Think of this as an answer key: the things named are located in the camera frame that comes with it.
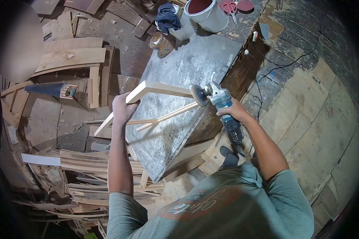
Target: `man's right hand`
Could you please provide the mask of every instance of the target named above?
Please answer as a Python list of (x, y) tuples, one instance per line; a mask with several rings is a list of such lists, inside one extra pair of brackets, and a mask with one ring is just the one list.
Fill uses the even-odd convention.
[(244, 123), (249, 117), (252, 118), (250, 113), (244, 109), (244, 107), (241, 105), (241, 103), (236, 100), (235, 98), (231, 97), (232, 105), (230, 107), (226, 108), (220, 108), (217, 112), (218, 116), (222, 116), (224, 114), (229, 114), (236, 120)]

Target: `sanding disc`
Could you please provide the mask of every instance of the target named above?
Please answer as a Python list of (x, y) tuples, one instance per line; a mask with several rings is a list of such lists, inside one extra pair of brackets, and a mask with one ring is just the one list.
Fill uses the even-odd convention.
[(207, 104), (207, 96), (205, 94), (204, 89), (202, 89), (199, 85), (194, 84), (190, 88), (191, 94), (193, 95), (193, 98), (196, 100), (196, 102), (200, 106), (206, 106)]
[(253, 10), (254, 5), (250, 1), (243, 0), (238, 3), (237, 7), (239, 10), (241, 10), (243, 12), (250, 12), (251, 10)]

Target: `paint can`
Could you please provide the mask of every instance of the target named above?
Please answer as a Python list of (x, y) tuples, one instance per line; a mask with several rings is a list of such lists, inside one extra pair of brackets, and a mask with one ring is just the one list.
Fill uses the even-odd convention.
[(217, 0), (190, 0), (185, 5), (185, 14), (205, 31), (222, 31), (229, 23)]
[(150, 48), (166, 54), (171, 53), (174, 49), (174, 46), (175, 40), (173, 42), (168, 38), (168, 36), (165, 36), (160, 31), (155, 32), (149, 40)]
[(175, 15), (177, 15), (178, 19), (181, 22), (181, 29), (174, 30), (173, 28), (169, 28), (169, 33), (177, 38), (180, 41), (185, 41), (189, 39), (194, 33), (197, 31), (197, 24), (193, 22), (189, 16), (183, 13), (183, 8), (178, 6), (177, 4), (172, 4), (174, 9), (176, 10)]

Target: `red paint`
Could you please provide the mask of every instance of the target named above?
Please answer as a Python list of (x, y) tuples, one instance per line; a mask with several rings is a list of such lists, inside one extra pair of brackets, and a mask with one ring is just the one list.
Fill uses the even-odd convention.
[(189, 7), (187, 8), (187, 12), (190, 14), (202, 12), (209, 7), (212, 2), (212, 0), (191, 0)]

